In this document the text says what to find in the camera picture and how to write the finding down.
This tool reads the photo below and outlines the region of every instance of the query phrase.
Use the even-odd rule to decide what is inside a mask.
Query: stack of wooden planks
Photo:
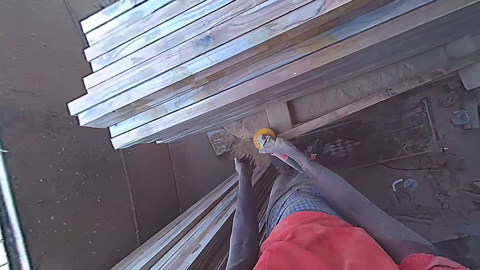
[[[263,235],[270,190],[277,176],[271,163],[253,172],[253,197]],[[238,174],[226,179],[111,270],[225,269],[238,180]]]
[[[479,1],[120,1],[82,21],[68,107],[114,148],[171,142],[477,33]]]

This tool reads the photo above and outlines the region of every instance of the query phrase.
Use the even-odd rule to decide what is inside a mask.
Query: sawdust
[[[263,110],[225,124],[223,127],[238,138],[245,140],[252,139],[257,130],[263,127],[270,127],[270,124],[268,123],[267,113]]]

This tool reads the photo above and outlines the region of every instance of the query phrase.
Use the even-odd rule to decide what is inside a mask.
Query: dark skin arm
[[[251,270],[258,261],[260,234],[252,191],[254,168],[255,160],[252,156],[244,154],[240,159],[235,158],[235,169],[239,173],[239,192],[227,270]]]
[[[310,161],[289,141],[277,138],[272,147],[262,149],[262,152],[274,152],[293,158],[338,213],[346,221],[368,232],[395,263],[400,264],[412,253],[440,255],[427,240],[376,207],[342,177]]]

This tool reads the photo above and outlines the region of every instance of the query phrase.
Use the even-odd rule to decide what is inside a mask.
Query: wooden support block
[[[266,108],[268,122],[270,128],[275,134],[283,133],[292,129],[292,119],[290,117],[290,111],[285,102],[274,103]]]
[[[466,90],[471,90],[480,86],[480,63],[466,66],[458,70],[458,74],[460,75]]]

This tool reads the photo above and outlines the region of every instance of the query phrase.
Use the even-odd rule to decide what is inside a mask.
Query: checkered shorts
[[[328,199],[318,190],[307,173],[290,170],[277,177],[267,209],[267,233],[289,214],[300,211],[317,211],[343,218],[335,212]]]

